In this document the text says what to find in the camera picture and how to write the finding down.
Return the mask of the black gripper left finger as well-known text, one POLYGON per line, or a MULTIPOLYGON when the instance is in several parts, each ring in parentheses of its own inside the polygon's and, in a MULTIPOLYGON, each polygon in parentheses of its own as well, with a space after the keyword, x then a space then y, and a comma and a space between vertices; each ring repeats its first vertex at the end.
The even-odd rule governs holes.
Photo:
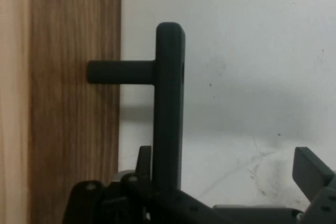
POLYGON ((140 147, 136 169, 119 182, 76 184, 63 223, 218 223, 218 214, 180 190, 155 189, 151 147, 140 147))

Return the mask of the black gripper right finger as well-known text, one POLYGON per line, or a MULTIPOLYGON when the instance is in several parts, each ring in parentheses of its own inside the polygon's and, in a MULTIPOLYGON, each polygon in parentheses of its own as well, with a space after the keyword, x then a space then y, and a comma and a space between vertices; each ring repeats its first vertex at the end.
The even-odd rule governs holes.
POLYGON ((335 172, 309 148, 297 147, 292 177, 310 201, 299 223, 335 223, 335 172))

